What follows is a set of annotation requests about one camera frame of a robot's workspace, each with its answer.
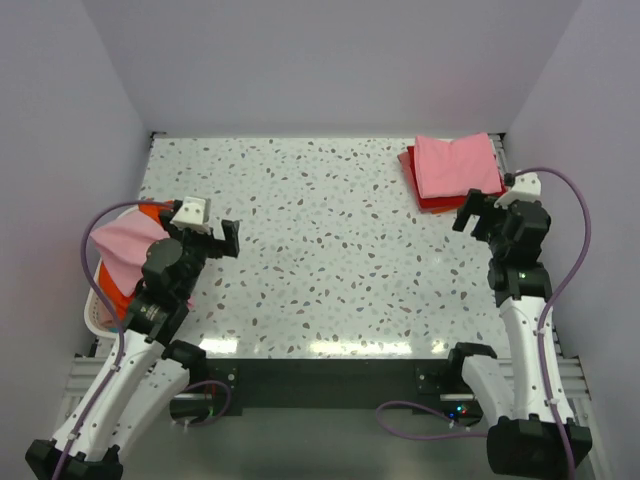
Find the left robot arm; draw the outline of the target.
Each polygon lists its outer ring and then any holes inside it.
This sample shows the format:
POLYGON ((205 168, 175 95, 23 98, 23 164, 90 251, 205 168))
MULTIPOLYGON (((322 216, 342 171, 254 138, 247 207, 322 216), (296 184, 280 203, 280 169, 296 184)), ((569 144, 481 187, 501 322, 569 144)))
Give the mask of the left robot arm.
POLYGON ((108 359, 63 425, 25 454, 39 479, 121 478, 125 456, 170 401, 210 382, 205 351, 175 335, 207 260, 238 256, 239 224, 222 221, 222 239, 163 225, 169 236, 146 253, 108 359))

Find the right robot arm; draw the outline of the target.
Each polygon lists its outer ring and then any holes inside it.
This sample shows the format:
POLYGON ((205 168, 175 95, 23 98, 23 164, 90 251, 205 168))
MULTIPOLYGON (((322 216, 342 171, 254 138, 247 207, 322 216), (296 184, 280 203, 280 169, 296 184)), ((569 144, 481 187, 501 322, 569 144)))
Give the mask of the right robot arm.
POLYGON ((491 470, 528 479, 572 479, 592 447, 562 385, 553 340, 552 286, 539 260, 551 218, 538 200, 469 191, 453 228, 471 216, 472 236, 489 246, 487 280, 509 340, 513 379, 501 373, 486 345, 459 343, 445 369, 448 386, 472 390, 488 424, 491 470))

